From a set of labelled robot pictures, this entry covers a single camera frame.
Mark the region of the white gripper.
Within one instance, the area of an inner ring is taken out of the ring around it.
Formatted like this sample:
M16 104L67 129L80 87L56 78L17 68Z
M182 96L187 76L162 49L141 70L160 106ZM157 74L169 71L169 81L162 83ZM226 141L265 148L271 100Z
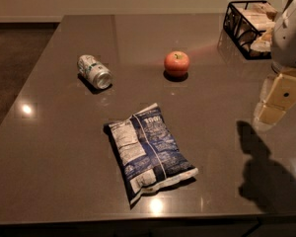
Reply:
M264 80L254 112L255 126L276 125L296 105L296 0L288 0L276 20L271 58L272 68L280 72Z

